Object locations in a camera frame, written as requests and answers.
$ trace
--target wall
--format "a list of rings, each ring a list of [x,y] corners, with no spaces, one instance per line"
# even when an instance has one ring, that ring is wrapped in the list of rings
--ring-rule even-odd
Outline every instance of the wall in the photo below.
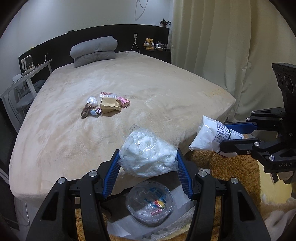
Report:
[[[147,24],[159,26],[172,18],[173,0],[29,0],[0,39],[0,92],[20,73],[18,57],[49,39],[93,26]],[[20,124],[6,107],[18,131]]]

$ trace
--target white table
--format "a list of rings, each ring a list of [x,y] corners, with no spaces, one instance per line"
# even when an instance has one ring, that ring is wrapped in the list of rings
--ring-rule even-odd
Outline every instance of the white table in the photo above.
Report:
[[[45,67],[48,67],[49,69],[49,72],[52,73],[52,68],[50,66],[50,62],[52,61],[51,60],[48,60],[46,61],[45,63],[43,64],[40,64],[39,66],[35,67],[34,70],[32,70],[30,73],[26,74],[25,76],[21,77],[19,80],[17,80],[16,82],[12,83],[1,95],[0,95],[0,98],[2,99],[3,101],[3,104],[4,106],[6,106],[6,101],[5,101],[5,96],[10,92],[12,91],[15,87],[17,87],[20,83],[26,81],[27,84],[28,84],[28,87],[33,95],[33,97],[35,98],[37,93],[36,93],[36,90],[34,89],[34,86],[32,84],[32,81],[31,81],[31,77],[33,77],[35,74],[37,74],[40,70],[44,69]]]

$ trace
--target fuzzy bedspread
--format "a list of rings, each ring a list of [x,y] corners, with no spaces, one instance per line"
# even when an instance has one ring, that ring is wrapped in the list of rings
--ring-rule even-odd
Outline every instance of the fuzzy bedspread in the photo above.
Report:
[[[131,101],[122,112],[81,118],[89,96],[101,91]],[[49,76],[18,133],[9,166],[12,193],[39,207],[59,177],[78,179],[112,157],[133,124],[186,153],[202,115],[224,121],[234,97],[174,65],[136,52]],[[113,194],[143,181],[122,169]]]

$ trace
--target folded gray blanket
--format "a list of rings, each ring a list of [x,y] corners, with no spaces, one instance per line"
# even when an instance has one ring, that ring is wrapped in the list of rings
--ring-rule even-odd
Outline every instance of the folded gray blanket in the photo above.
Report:
[[[95,52],[91,54],[86,54],[74,59],[74,67],[80,67],[95,61],[115,59],[114,51],[104,51],[104,52]]]
[[[72,58],[78,58],[87,54],[102,52],[102,51],[114,51],[117,48],[117,41],[112,36],[92,39],[79,43],[72,47],[70,56]]]

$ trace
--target curtain fold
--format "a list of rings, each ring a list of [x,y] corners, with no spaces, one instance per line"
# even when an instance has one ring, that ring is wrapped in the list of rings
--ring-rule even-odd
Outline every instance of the curtain fold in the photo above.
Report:
[[[268,0],[174,0],[172,63],[227,90],[229,115],[283,106],[271,63],[296,64],[296,38]]]

